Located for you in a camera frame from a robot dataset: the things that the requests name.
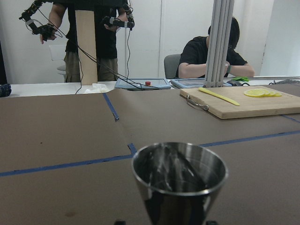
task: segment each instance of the crumpled paper towel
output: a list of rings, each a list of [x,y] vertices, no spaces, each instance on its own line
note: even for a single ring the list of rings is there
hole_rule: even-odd
[[[93,83],[92,84],[93,88],[85,90],[84,94],[90,94],[90,93],[105,93],[108,92],[108,88],[105,84],[101,83]]]

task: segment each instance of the chair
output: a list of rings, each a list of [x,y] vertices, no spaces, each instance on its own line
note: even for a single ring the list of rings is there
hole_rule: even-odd
[[[66,45],[49,45],[49,50],[51,54],[51,60],[52,61],[58,61],[58,60],[64,60],[66,52]],[[66,75],[66,64],[63,62],[63,64],[56,68],[57,73],[61,74],[65,77]]]
[[[165,77],[173,79],[176,76],[177,67],[179,65],[180,54],[167,55],[164,59]]]

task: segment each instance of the stainless steel cup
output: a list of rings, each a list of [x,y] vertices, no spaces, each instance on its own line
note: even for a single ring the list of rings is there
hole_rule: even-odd
[[[228,177],[218,155],[189,143],[143,147],[132,169],[154,225],[201,225]]]

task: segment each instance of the yellow plastic knife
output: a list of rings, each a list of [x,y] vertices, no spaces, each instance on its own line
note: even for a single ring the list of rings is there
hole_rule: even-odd
[[[225,96],[223,96],[223,95],[219,95],[219,94],[217,94],[217,93],[215,93],[215,92],[213,92],[213,91],[211,91],[211,90],[208,90],[208,89],[206,89],[206,88],[199,88],[199,91],[205,92],[205,93],[207,93],[207,94],[209,94],[209,95],[216,96],[216,97],[218,97],[218,98],[220,98],[220,99],[223,99],[223,100],[225,100],[225,101],[227,101],[227,102],[230,102],[231,104],[234,104],[234,105],[237,105],[237,106],[240,105],[238,102],[234,101],[233,99],[228,98],[228,97],[225,97]]]

